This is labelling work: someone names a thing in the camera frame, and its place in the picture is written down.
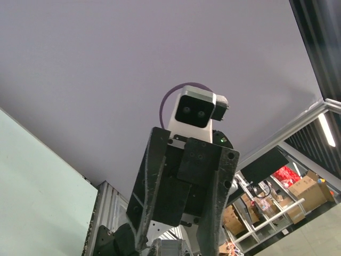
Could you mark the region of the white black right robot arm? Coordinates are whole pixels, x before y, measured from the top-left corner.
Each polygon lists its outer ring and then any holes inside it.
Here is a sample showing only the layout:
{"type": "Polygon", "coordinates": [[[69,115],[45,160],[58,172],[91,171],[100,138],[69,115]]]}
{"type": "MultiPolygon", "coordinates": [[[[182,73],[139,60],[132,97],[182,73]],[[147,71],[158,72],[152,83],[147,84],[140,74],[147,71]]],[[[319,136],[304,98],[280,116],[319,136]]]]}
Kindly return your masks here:
{"type": "Polygon", "coordinates": [[[101,225],[94,255],[191,255],[186,241],[160,239],[161,225],[197,226],[202,255],[218,255],[222,217],[232,191],[239,153],[221,131],[212,142],[154,127],[126,210],[111,231],[101,225]]]}

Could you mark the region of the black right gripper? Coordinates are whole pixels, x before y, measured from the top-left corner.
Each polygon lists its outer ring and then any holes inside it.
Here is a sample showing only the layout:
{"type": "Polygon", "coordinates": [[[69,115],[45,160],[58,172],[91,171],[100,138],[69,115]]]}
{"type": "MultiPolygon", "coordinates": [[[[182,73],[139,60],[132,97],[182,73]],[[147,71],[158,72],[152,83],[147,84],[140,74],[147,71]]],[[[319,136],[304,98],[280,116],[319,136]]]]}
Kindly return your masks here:
{"type": "Polygon", "coordinates": [[[198,225],[201,254],[218,255],[222,214],[240,154],[223,134],[215,134],[213,143],[169,136],[152,128],[128,203],[135,250],[145,249],[153,216],[173,227],[198,225]]]}

